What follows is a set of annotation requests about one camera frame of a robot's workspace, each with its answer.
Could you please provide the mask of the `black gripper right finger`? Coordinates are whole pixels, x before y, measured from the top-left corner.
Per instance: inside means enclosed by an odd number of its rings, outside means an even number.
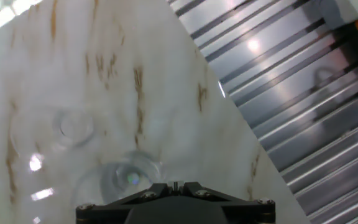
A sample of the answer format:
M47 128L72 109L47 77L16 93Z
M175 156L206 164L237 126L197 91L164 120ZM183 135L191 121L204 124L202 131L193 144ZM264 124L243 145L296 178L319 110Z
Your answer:
M268 198L243 200L203 187L198 182L185 182L178 191L181 196L217 205L223 210L229 223L275 223L275 202Z

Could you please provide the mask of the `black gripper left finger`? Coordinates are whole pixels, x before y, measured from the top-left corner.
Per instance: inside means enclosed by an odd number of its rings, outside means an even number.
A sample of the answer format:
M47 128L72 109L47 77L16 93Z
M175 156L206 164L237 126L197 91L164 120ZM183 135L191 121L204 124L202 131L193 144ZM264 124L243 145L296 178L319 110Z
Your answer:
M125 223L133 208L146 202L172 196L173 187L168 184L152 184L148 189L107 205L83 204L75 209L76 224Z

